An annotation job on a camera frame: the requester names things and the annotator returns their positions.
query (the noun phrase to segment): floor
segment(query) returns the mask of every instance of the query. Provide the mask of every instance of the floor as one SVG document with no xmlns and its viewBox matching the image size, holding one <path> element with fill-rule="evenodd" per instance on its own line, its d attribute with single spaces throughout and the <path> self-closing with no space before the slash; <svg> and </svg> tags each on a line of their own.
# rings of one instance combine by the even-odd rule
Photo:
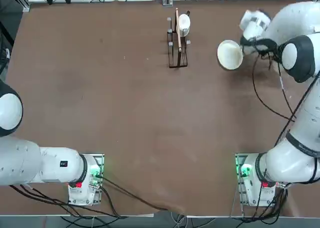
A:
<svg viewBox="0 0 320 228">
<path fill-rule="evenodd" d="M 15 38 L 18 27 L 20 24 L 20 20 L 22 17 L 22 8 L 12 0 L 0 0 L 0 20 L 3 22 L 9 33 Z M 109 217 L 100 216 L 101 219 L 108 222 L 111 221 Z M 203 224 L 210 221 L 209 218 L 193 218 L 191 223 L 191 219 L 188 219 L 188 227 L 202 227 Z M 218 218 L 215 222 L 207 225 L 207 228 L 210 227 L 236 227 L 240 222 L 238 220 L 234 220 L 231 218 Z M 77 222 L 80 225 L 92 225 L 92 220 L 80 220 Z M 58 216 L 0 216 L 0 228 L 3 227 L 33 227 L 33 228 L 56 228 L 56 227 L 66 227 L 68 223 L 62 220 Z M 95 220 L 93 225 L 100 225 L 100 223 Z M 125 220 L 118 220 L 112 227 L 157 227 L 157 228 L 167 228 L 174 227 L 175 223 L 173 222 L 169 212 L 159 212 L 154 215 L 154 217 L 130 217 Z M 251 224 L 243 224 L 242 227 L 267 227 L 268 225 L 263 224 L 261 222 L 254 222 Z M 281 227 L 281 228 L 294 228 L 294 227 L 319 227 L 320 219 L 298 219 L 298 218 L 280 218 L 277 223 L 272 225 L 273 227 Z"/>
</svg>

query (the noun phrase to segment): black metal rack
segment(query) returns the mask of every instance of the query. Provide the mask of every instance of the black metal rack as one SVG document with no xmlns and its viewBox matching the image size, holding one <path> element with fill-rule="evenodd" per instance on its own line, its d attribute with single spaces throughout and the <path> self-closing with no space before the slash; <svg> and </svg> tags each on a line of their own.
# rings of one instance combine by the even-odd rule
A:
<svg viewBox="0 0 320 228">
<path fill-rule="evenodd" d="M 189 40 L 186 40 L 184 35 L 180 34 L 179 24 L 178 24 L 179 13 L 178 9 L 175 9 L 174 13 L 174 27 L 172 26 L 171 18 L 167 20 L 170 22 L 170 28 L 167 31 L 166 37 L 168 42 L 168 60 L 169 68 L 182 68 L 188 66 L 187 57 L 187 45 L 190 44 Z M 177 53 L 177 60 L 175 64 L 175 53 Z"/>
</svg>

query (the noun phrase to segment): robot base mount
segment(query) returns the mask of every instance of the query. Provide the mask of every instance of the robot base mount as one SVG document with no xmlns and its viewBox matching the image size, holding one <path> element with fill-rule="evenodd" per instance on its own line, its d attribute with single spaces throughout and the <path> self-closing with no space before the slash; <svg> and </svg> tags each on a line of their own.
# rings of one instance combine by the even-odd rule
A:
<svg viewBox="0 0 320 228">
<path fill-rule="evenodd" d="M 259 206 L 268 206 L 275 196 L 276 186 L 269 182 L 261 183 L 257 177 L 255 167 L 257 157 L 258 153 L 235 154 L 241 207 L 243 205 L 257 206 L 261 186 Z"/>
</svg>

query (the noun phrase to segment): white paper cup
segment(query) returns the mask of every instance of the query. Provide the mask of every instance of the white paper cup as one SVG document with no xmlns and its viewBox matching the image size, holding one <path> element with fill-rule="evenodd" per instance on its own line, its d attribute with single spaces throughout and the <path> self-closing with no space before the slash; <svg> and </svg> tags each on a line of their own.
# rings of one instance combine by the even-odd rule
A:
<svg viewBox="0 0 320 228">
<path fill-rule="evenodd" d="M 187 14 L 181 14 L 178 18 L 180 36 L 185 37 L 190 31 L 190 18 Z"/>
<path fill-rule="evenodd" d="M 237 69 L 244 59 L 240 45 L 232 40 L 224 40 L 219 44 L 217 57 L 219 63 L 229 70 Z"/>
</svg>

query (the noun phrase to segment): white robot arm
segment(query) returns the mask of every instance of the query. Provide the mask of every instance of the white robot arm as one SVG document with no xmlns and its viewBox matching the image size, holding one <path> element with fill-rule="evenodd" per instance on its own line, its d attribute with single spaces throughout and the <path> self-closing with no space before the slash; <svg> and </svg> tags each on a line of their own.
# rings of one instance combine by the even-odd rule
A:
<svg viewBox="0 0 320 228">
<path fill-rule="evenodd" d="M 39 147 L 9 136 L 20 125 L 18 93 L 0 81 L 0 185 L 68 183 L 69 202 L 93 205 L 99 195 L 101 167 L 89 154 L 65 147 Z"/>
<path fill-rule="evenodd" d="M 242 48 L 236 43 L 226 45 L 226 42 L 218 48 L 218 59 L 223 67 L 238 68 L 243 55 L 252 52 L 262 55 L 273 52 L 275 61 L 298 83 L 319 73 L 319 3 L 288 5 L 273 20 L 262 11 L 247 11 L 240 28 L 243 30 Z M 285 137 L 267 153 L 250 154 L 246 158 L 241 170 L 249 205 L 257 205 L 262 182 L 268 185 L 262 189 L 260 205 L 267 206 L 276 182 L 298 183 L 320 178 L 319 84 L 316 80 Z"/>
</svg>

